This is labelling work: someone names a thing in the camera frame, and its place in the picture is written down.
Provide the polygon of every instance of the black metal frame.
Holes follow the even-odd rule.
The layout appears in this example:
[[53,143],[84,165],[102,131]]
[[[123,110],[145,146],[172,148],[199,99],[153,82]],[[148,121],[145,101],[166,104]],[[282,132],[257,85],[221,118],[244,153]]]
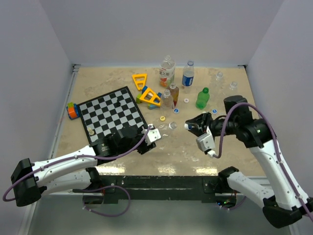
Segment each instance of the black metal frame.
[[[231,193],[232,189],[221,189],[218,176],[100,176],[103,185],[117,185],[128,191],[132,200],[190,200],[216,203],[215,193]],[[105,190],[105,204],[127,200],[125,192],[110,188]],[[90,196],[83,200],[94,203]]]

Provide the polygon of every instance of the white wall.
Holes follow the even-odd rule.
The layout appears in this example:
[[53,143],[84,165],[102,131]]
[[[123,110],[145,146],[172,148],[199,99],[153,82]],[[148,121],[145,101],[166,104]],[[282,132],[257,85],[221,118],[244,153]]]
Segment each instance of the white wall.
[[236,66],[249,62],[283,0],[40,0],[72,62]]
[[[70,62],[37,0],[0,2],[0,194],[23,158],[47,158],[69,86]],[[0,234],[25,208],[0,201]]]
[[[269,118],[284,157],[310,196],[313,196],[312,9],[311,0],[285,0],[247,67],[255,103]],[[303,234],[312,233],[313,224],[307,226],[307,232],[309,228],[311,232],[303,230]]]

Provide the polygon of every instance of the plastic bottle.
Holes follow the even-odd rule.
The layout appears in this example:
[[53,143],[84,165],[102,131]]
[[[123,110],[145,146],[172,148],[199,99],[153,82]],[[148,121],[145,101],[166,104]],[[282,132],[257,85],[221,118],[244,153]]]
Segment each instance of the plastic bottle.
[[171,92],[171,96],[174,100],[174,107],[176,107],[177,101],[178,101],[178,95],[179,95],[179,88],[176,86],[175,83],[171,83],[168,87],[168,90]]
[[196,101],[196,107],[198,109],[204,109],[206,107],[207,102],[209,101],[209,98],[210,98],[209,89],[207,87],[205,87],[198,94],[198,98]]
[[161,95],[161,114],[168,117],[173,108],[173,97],[171,96],[170,90],[166,89]]
[[168,87],[174,82],[175,61],[170,55],[167,55],[160,65],[160,85]]
[[229,88],[230,88],[232,91],[236,91],[236,90],[237,90],[237,87],[238,87],[238,82],[231,82],[231,83],[230,83]]
[[184,88],[190,87],[192,85],[194,75],[194,62],[192,60],[189,60],[187,65],[184,67],[182,74],[182,85]]
[[216,74],[216,80],[218,80],[218,81],[221,81],[222,79],[223,79],[223,73],[222,72],[218,72],[217,74]]

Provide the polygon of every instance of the green bottle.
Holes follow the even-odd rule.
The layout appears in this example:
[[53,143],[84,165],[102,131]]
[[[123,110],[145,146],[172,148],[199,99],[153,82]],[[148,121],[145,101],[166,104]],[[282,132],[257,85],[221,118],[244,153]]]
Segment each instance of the green bottle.
[[209,98],[210,98],[209,89],[207,87],[205,87],[198,94],[198,98],[196,101],[196,107],[198,109],[204,109],[206,107],[206,103],[209,101]]

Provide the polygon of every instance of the water bottle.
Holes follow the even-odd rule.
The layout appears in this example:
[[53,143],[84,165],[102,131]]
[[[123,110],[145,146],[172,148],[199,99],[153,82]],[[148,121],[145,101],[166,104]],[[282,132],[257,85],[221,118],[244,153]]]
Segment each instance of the water bottle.
[[195,70],[194,62],[189,60],[187,65],[184,67],[182,74],[182,85],[184,88],[190,87],[194,80]]
[[160,85],[168,87],[174,82],[175,61],[170,55],[167,55],[160,65]]
[[171,96],[170,90],[166,89],[161,95],[161,115],[168,117],[173,108],[173,97]]

